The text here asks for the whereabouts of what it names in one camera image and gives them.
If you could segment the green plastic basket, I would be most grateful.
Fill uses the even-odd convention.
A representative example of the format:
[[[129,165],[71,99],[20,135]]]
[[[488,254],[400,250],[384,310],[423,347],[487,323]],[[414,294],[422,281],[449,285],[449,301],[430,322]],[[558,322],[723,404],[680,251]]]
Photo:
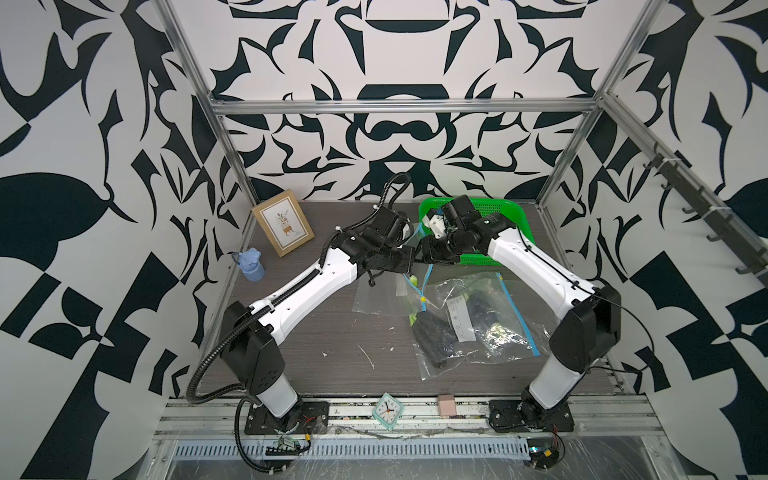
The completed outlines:
[[[423,200],[418,207],[419,221],[421,222],[421,228],[425,234],[431,232],[431,228],[423,223],[423,218],[429,213],[430,210],[440,210],[443,205],[451,201],[448,197],[433,197]],[[532,243],[536,244],[535,237],[531,231],[528,219],[526,217],[523,208],[510,200],[506,199],[482,199],[471,198],[471,203],[483,216],[487,216],[494,212],[500,212],[510,221],[520,227],[523,235]],[[494,261],[488,256],[482,254],[465,254],[461,256],[461,265],[474,265],[474,266],[498,266],[499,262]]]

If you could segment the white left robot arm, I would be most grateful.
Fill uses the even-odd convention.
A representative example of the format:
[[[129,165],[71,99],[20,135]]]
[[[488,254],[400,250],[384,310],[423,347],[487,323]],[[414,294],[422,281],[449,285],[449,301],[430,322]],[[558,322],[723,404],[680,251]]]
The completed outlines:
[[[219,357],[238,381],[247,400],[256,400],[282,423],[300,415],[300,397],[285,374],[280,345],[295,327],[335,292],[367,274],[407,273],[416,247],[397,240],[370,242],[361,233],[337,232],[320,258],[272,294],[248,306],[231,304],[224,314],[221,339],[234,338]]]

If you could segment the small pink block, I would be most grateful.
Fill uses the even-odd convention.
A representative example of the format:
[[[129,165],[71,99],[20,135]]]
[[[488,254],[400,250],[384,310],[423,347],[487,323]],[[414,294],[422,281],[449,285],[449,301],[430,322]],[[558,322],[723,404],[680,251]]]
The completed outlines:
[[[440,394],[437,397],[438,414],[443,418],[450,418],[457,415],[456,400],[453,395]]]

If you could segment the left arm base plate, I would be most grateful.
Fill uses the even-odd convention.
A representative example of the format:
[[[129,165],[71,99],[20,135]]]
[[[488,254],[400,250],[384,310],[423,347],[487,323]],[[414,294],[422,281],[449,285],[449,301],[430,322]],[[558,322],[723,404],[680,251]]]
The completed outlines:
[[[282,417],[274,416],[265,406],[251,406],[244,431],[247,435],[325,434],[329,419],[328,402],[300,399]]]

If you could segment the mint square clock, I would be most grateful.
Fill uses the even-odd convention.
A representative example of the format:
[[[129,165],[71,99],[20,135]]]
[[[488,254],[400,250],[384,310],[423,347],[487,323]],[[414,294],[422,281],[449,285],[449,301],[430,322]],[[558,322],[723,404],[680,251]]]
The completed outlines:
[[[372,416],[386,430],[392,431],[402,417],[404,405],[401,401],[384,393],[376,403]]]

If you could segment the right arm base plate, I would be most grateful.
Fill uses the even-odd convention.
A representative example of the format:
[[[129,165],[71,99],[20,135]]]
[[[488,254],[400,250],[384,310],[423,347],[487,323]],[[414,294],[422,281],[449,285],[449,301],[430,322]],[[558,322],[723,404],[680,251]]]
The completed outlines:
[[[544,409],[533,398],[491,400],[488,423],[497,433],[555,431],[573,432],[575,422],[569,405],[563,401]]]

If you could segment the small green circuit board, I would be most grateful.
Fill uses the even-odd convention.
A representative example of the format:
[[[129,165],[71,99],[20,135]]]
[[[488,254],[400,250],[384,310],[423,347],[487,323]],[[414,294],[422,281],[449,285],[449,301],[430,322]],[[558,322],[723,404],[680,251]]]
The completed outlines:
[[[276,455],[300,455],[311,447],[311,440],[306,438],[303,443],[289,437],[280,437],[273,447]]]

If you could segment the black wall hook rail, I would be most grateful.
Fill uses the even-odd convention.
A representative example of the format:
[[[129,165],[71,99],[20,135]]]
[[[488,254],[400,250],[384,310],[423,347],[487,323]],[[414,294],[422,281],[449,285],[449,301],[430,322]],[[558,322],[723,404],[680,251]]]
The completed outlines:
[[[741,261],[735,268],[739,275],[755,277],[767,288],[767,244],[746,222],[701,180],[685,162],[655,141],[653,157],[645,170],[660,174],[664,192],[675,192],[685,202],[682,212],[705,222],[711,233],[709,242],[724,243]]]

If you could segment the lifted clear zip-top bag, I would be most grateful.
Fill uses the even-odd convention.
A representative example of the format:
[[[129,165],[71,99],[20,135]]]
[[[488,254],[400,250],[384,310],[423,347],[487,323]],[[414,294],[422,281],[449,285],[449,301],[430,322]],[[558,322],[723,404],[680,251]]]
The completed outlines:
[[[431,287],[428,300],[458,337],[456,354],[473,363],[550,354],[549,338],[558,320],[520,280],[492,271],[450,278]]]

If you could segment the gold framed plant picture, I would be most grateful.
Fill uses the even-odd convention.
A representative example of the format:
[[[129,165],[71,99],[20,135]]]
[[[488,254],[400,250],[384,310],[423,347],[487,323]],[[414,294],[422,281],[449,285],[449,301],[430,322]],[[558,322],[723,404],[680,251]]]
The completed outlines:
[[[315,238],[309,222],[291,190],[252,208],[252,213],[279,257]]]

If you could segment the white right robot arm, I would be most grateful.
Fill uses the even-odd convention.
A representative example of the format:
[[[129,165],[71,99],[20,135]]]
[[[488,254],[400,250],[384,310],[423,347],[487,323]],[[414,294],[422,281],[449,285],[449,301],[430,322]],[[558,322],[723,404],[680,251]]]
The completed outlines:
[[[558,325],[550,355],[521,396],[520,409],[540,417],[559,408],[587,371],[621,339],[621,296],[570,272],[534,245],[501,214],[478,218],[437,237],[424,235],[417,252],[427,264],[455,264],[484,253],[525,282],[551,309]]]

